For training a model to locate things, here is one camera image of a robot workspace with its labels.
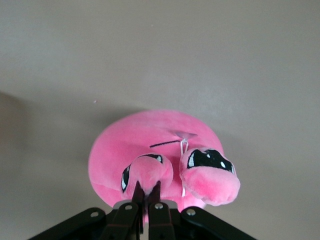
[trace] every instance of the pink fabric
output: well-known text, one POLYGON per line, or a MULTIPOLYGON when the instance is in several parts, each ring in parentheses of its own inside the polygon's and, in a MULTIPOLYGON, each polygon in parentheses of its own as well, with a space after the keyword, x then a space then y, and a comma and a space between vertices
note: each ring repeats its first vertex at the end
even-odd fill
POLYGON ((111 124, 96 139, 89 157, 89 178, 96 193, 110 206, 131 199, 137 181, 146 195, 161 181, 161 199, 177 202, 179 211, 189 206, 203 208, 206 203, 231 203, 240 188, 234 167, 234 172, 221 167, 228 165, 225 159, 220 168, 188 168, 194 150, 202 157, 209 153, 206 150, 216 150, 224 157, 218 137, 199 119, 174 110, 138 112, 111 124), (181 155, 183 138, 188 138, 189 150, 181 155))

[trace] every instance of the gray surface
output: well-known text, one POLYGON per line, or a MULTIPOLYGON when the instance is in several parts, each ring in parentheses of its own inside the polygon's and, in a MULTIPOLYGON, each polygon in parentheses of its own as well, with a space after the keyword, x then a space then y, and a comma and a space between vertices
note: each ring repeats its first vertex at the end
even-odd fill
POLYGON ((317 0, 0 0, 0 239, 108 212, 93 141, 158 108, 205 121, 236 166, 237 200, 208 211, 259 240, 319 239, 319 46, 317 0))

